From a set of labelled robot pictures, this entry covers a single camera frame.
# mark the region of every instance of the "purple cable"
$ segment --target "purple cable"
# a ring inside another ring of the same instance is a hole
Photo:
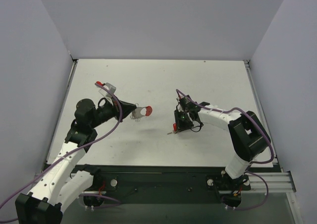
[[[102,206],[99,206],[99,207],[94,207],[94,209],[102,209],[102,208],[110,208],[110,207],[116,207],[116,206],[119,206],[121,205],[121,202],[115,198],[110,198],[110,197],[107,197],[107,196],[103,196],[103,195],[98,195],[98,194],[89,194],[89,193],[83,193],[83,194],[80,194],[79,195],[80,197],[97,197],[97,198],[104,198],[104,199],[108,199],[108,200],[111,200],[111,201],[115,201],[117,202],[116,204],[108,204],[108,205],[102,205]],[[82,203],[79,202],[79,204],[83,207],[86,207],[86,205],[83,205]]]
[[[32,181],[28,182],[26,185],[24,185],[22,188],[18,189],[17,191],[15,191],[14,193],[12,193],[7,199],[5,199],[1,204],[0,204],[0,210],[2,209],[2,207],[11,199],[13,198],[15,195],[19,194],[20,192],[22,192],[25,188],[27,188],[28,186],[30,186],[32,183],[36,182],[38,179],[40,179],[41,177],[43,177],[49,170],[51,170],[54,166],[56,166],[59,162],[61,162],[64,158],[66,158],[67,156],[73,154],[76,151],[79,151],[81,149],[84,149],[86,147],[89,147],[91,145],[93,145],[94,143],[106,138],[107,136],[109,136],[111,133],[114,132],[114,130],[116,130],[116,128],[119,126],[119,124],[121,123],[122,120],[122,107],[121,104],[119,102],[119,99],[112,93],[110,92],[108,89],[104,88],[103,86],[95,83],[95,85],[103,90],[105,90],[107,93],[109,93],[113,99],[116,101],[118,107],[119,107],[119,119],[118,122],[116,123],[116,125],[113,127],[113,129],[111,129],[107,134],[103,135],[102,137],[96,139],[95,141],[89,142],[86,145],[83,145],[81,147],[78,147],[70,152],[68,152],[67,154],[65,154],[63,157],[59,158],[55,163],[51,164],[45,171],[43,171],[39,176],[37,176],[35,179],[33,179]],[[4,224],[4,223],[11,223],[14,221],[17,221],[18,218],[14,218],[14,219],[10,219],[10,220],[6,220],[6,221],[0,221],[0,224]]]
[[[230,207],[230,206],[228,206],[229,208],[231,208],[231,209],[233,209],[233,210],[235,210],[235,211],[248,211],[248,210],[251,210],[251,209],[254,209],[254,208],[258,208],[258,207],[260,207],[260,206],[262,206],[264,203],[266,203],[266,201],[267,201],[267,199],[268,199],[268,185],[267,185],[267,182],[264,180],[264,178],[262,178],[261,176],[259,176],[258,174],[256,174],[256,173],[253,173],[253,172],[250,172],[250,171],[246,171],[246,173],[249,173],[249,174],[251,174],[251,175],[254,175],[254,176],[256,176],[256,177],[258,177],[258,178],[260,178],[263,182],[264,182],[264,184],[265,184],[265,186],[266,186],[266,196],[265,196],[265,198],[263,199],[263,201],[262,202],[260,202],[259,204],[256,204],[256,205],[254,205],[254,206],[250,206],[250,207],[247,207],[247,208],[233,208],[233,207]]]
[[[179,91],[178,89],[176,89],[176,92],[178,94],[178,96],[180,96],[179,94],[181,94],[182,96],[186,97],[189,101],[191,101],[193,104],[199,106],[200,108],[206,109],[206,110],[211,110],[210,108],[204,107],[196,102],[194,102],[191,98],[187,97],[184,93],[182,93],[181,91]],[[212,109],[215,112],[222,112],[222,113],[231,113],[232,111],[239,111],[241,112],[248,120],[250,120],[250,122],[253,124],[253,126],[258,130],[258,132],[261,134],[261,136],[264,138],[264,140],[266,141],[269,151],[271,153],[271,158],[268,161],[252,161],[251,164],[267,164],[270,163],[274,160],[274,151],[273,151],[273,147],[268,139],[268,137],[264,134],[264,132],[262,131],[262,129],[259,127],[259,125],[257,125],[257,123],[252,119],[252,117],[250,117],[245,111],[243,111],[240,108],[232,108],[228,111],[222,111],[219,109]]]

